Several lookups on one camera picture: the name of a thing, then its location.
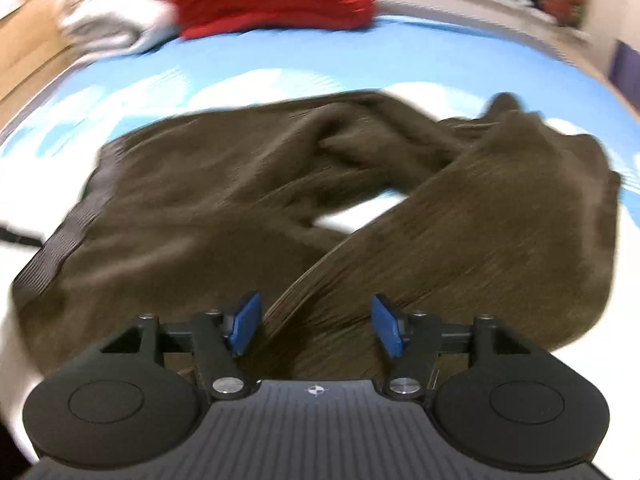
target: brown fabric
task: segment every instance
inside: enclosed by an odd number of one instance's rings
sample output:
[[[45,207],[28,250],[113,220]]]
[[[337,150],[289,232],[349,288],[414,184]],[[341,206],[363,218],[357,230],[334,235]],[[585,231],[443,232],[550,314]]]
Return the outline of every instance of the brown fabric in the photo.
[[[105,146],[14,300],[46,374],[138,314],[184,319],[249,290],[270,308],[242,366],[263,377],[379,373],[377,292],[452,322],[488,312],[553,349],[603,310],[619,184],[593,137],[509,94],[474,121],[373,92],[172,118]],[[353,235],[313,227],[388,188],[409,197]]]

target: circular pad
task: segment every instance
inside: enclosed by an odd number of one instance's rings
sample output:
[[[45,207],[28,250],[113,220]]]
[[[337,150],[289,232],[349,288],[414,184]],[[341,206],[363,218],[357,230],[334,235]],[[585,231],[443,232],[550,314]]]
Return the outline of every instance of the circular pad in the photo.
[[[118,422],[134,415],[145,401],[139,387],[122,381],[95,381],[80,386],[69,400],[79,419],[94,424]]]
[[[195,389],[154,362],[99,354],[40,383],[24,405],[39,454],[79,468],[145,462],[173,449],[200,415]]]
[[[439,427],[461,452],[501,469],[540,472],[590,460],[609,425],[593,384],[554,358],[510,354],[444,383]]]
[[[498,415],[520,424],[544,424],[564,410],[562,395],[531,381],[501,384],[491,392],[490,400]]]

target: logo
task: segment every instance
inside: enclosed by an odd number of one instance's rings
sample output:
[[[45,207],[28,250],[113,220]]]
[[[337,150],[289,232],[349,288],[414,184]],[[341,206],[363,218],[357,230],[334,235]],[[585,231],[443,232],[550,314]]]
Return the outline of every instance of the logo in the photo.
[[[320,384],[314,384],[312,387],[308,388],[307,391],[314,397],[317,397],[318,395],[324,394],[326,388],[323,388]]]

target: metal screw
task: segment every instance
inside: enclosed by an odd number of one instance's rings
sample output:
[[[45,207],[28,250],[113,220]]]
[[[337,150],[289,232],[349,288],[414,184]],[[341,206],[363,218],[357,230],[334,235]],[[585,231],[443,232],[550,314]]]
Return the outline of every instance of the metal screw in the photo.
[[[398,377],[389,383],[389,389],[400,395],[411,395],[420,390],[420,383],[411,377]]]
[[[219,394],[236,394],[242,388],[244,383],[237,377],[221,377],[213,381],[213,389]]]

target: dark fabric trim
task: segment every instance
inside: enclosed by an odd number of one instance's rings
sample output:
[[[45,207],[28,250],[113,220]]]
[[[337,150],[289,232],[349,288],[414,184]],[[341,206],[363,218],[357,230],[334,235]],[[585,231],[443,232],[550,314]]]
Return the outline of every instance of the dark fabric trim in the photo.
[[[33,234],[17,233],[2,224],[0,224],[0,240],[9,244],[24,245],[27,247],[40,248],[43,245],[39,237]]]
[[[24,307],[42,294],[66,258],[82,243],[86,229],[113,195],[123,156],[122,138],[100,150],[98,165],[84,187],[80,202],[14,279],[12,297],[16,308]]]

